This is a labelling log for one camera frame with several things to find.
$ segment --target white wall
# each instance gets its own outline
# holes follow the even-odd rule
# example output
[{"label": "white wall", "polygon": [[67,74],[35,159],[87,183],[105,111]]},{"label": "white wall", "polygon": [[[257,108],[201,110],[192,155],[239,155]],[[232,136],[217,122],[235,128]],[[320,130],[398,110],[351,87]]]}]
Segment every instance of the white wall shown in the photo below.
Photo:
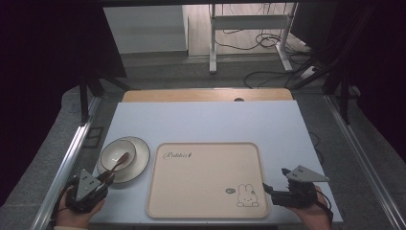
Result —
[{"label": "white wall", "polygon": [[186,51],[182,6],[104,8],[120,54]]}]

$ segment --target gray floor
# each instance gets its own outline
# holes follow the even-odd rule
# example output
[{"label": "gray floor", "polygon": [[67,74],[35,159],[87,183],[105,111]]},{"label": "gray floor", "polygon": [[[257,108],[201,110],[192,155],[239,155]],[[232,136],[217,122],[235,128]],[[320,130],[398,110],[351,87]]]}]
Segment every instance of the gray floor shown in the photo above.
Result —
[{"label": "gray floor", "polygon": [[[217,74],[209,73],[207,58],[146,55],[123,56],[127,79],[122,81],[134,88],[213,88],[246,87],[243,79],[255,71],[282,71],[278,56],[219,57]],[[275,78],[277,75],[263,74],[252,76],[247,82],[257,87],[283,87],[288,77]],[[334,229],[392,229],[381,203],[376,198],[369,181],[359,167],[347,140],[327,106],[322,94],[320,79],[301,90],[292,91],[304,116],[305,124],[316,149],[324,156],[323,168],[331,179],[329,183],[338,204],[344,223],[335,224]],[[107,91],[105,97],[105,117],[112,116],[115,99],[124,92],[115,85],[103,82]],[[368,122],[356,106],[350,101],[351,127],[366,150],[372,164],[384,181],[402,213],[405,213],[406,176],[404,162],[396,152]],[[28,229],[40,207],[58,166],[69,148],[78,128],[80,118],[79,91],[74,88],[65,93],[59,116],[44,141],[35,160],[15,187],[6,204],[0,209],[0,229]],[[108,130],[109,122],[98,120],[95,127]],[[90,168],[97,155],[83,154],[75,166],[75,171]],[[303,229],[301,225],[283,225],[279,229]],[[92,225],[91,229],[133,229],[130,226]],[[139,226],[136,229],[148,229]]]}]

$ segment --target beige tray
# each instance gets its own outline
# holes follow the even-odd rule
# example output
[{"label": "beige tray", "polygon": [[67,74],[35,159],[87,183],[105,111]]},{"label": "beige tray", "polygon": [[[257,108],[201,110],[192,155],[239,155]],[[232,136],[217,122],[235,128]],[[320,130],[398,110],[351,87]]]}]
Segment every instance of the beige tray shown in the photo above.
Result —
[{"label": "beige tray", "polygon": [[252,143],[163,144],[147,213],[153,218],[263,218],[259,150]]}]

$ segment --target table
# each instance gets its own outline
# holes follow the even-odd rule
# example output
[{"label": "table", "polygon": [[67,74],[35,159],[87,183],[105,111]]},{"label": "table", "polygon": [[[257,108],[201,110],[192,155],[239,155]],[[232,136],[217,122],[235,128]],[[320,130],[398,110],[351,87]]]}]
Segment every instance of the table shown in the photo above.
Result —
[{"label": "table", "polygon": [[[235,98],[245,102],[234,102]],[[103,147],[124,136],[146,141],[150,163],[134,180],[110,187],[104,208],[92,218],[95,223],[258,225],[300,222],[290,211],[272,204],[269,215],[261,219],[151,218],[146,212],[151,162],[162,143],[255,143],[262,159],[264,182],[277,191],[286,191],[287,179],[281,168],[293,170],[301,164],[323,174],[299,107],[286,89],[129,91],[117,106]],[[318,185],[332,201],[334,221],[342,221],[328,184]]]}]

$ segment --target person's left hand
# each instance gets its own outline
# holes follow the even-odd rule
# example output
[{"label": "person's left hand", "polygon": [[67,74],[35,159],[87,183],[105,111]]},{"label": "person's left hand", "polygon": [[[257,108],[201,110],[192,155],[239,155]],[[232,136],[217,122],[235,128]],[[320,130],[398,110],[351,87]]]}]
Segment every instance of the person's left hand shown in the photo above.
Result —
[{"label": "person's left hand", "polygon": [[66,193],[63,195],[59,203],[59,211],[56,217],[56,226],[87,228],[90,218],[101,210],[104,200],[100,201],[90,213],[78,214],[66,208],[65,205]]}]

